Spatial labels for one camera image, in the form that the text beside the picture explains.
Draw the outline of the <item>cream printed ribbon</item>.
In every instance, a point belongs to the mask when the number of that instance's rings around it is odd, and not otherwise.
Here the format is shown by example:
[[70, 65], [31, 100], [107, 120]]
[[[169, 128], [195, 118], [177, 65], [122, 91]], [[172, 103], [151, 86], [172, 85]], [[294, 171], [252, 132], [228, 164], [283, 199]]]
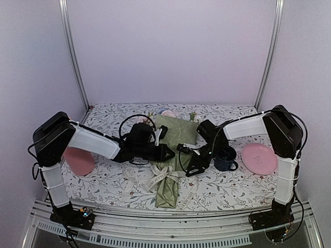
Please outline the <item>cream printed ribbon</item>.
[[170, 166], [159, 169], [155, 165], [151, 166], [151, 171], [153, 173], [152, 176], [141, 179], [133, 168], [124, 168], [123, 174], [128, 179], [128, 182], [122, 192], [121, 200], [123, 202], [127, 201], [135, 182], [143, 182], [143, 189], [147, 193], [151, 192], [154, 188], [161, 189], [160, 193], [156, 193], [156, 207], [172, 208], [179, 211], [185, 210], [198, 191], [198, 178], [196, 176], [190, 177], [187, 194], [179, 203], [177, 201], [178, 192], [174, 188], [179, 187], [179, 180], [186, 177], [186, 173], [184, 171], [174, 171]]

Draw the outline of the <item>green paper bouquet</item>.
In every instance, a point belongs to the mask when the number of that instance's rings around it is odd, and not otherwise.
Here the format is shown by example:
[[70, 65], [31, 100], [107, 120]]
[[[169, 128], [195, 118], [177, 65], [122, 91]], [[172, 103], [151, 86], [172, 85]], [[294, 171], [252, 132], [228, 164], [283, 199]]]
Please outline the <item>green paper bouquet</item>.
[[[151, 166], [155, 165], [159, 169], [163, 169], [165, 166], [170, 166], [174, 171], [184, 171], [186, 173], [187, 166], [192, 158], [192, 154], [185, 154], [183, 152], [178, 152], [176, 147], [178, 144], [193, 144], [197, 142], [197, 132], [199, 120], [185, 120], [177, 117], [177, 115], [172, 110], [160, 110], [159, 114], [156, 116], [156, 125], [160, 127], [164, 125], [168, 127], [167, 134], [165, 138], [161, 141], [166, 144], [175, 152], [175, 157], [169, 159], [165, 162], [152, 162], [145, 167], [139, 167], [136, 172], [141, 179], [148, 178], [153, 175], [151, 171]], [[180, 201], [185, 197], [189, 189], [190, 179], [186, 177], [179, 180], [179, 187], [174, 188], [178, 192], [178, 199]], [[143, 182], [135, 182], [134, 189], [137, 191], [137, 201], [136, 208], [140, 209], [156, 209], [156, 193], [160, 193], [161, 189], [154, 188], [151, 192], [146, 192], [144, 189]]]

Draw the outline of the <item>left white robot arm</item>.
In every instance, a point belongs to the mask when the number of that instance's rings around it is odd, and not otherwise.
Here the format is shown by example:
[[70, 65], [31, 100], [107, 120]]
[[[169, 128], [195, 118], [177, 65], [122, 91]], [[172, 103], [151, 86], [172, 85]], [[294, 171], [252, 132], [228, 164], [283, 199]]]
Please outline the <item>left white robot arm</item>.
[[58, 112], [33, 133], [33, 143], [28, 150], [41, 171], [44, 187], [50, 194], [56, 214], [65, 224], [73, 224], [77, 213], [68, 205], [60, 162], [65, 150], [77, 148], [123, 163], [141, 158], [164, 162], [175, 157], [166, 144], [160, 143], [167, 133], [165, 126], [156, 128], [154, 123], [136, 123], [131, 130], [117, 137], [106, 135], [71, 120], [65, 112]]

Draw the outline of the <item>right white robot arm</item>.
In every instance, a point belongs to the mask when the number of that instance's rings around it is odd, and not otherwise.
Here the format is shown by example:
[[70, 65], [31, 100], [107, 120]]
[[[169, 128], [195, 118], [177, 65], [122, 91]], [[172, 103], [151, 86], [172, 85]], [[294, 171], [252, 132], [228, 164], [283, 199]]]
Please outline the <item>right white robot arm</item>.
[[283, 105], [277, 105], [271, 110], [228, 120], [219, 126], [205, 120], [197, 127], [197, 132], [206, 144], [199, 148], [184, 146], [186, 152], [193, 153], [186, 168], [187, 177], [205, 172], [216, 154], [229, 147], [230, 140], [268, 135], [276, 156], [278, 180], [267, 220], [271, 225], [279, 225], [287, 218], [295, 198], [299, 161], [308, 138], [305, 123], [298, 116], [288, 112]]

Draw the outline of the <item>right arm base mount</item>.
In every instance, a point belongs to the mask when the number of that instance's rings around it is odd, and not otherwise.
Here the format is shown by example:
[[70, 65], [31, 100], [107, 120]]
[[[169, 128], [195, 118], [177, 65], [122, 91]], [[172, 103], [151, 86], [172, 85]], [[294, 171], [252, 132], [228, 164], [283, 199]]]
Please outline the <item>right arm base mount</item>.
[[267, 239], [273, 243], [280, 243], [290, 237], [294, 216], [292, 210], [284, 213], [280, 210], [254, 211], [249, 214], [248, 221], [253, 230], [262, 230], [281, 226], [265, 232]]

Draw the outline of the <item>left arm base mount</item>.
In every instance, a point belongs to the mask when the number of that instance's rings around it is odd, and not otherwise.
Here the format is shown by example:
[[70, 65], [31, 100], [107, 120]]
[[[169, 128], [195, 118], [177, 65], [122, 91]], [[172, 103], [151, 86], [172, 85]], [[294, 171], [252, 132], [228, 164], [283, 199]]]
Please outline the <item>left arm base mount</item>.
[[62, 224], [65, 228], [75, 227], [85, 230], [92, 230], [95, 221], [93, 210], [88, 207], [74, 209], [72, 203], [64, 207], [52, 207], [50, 216], [52, 222]]

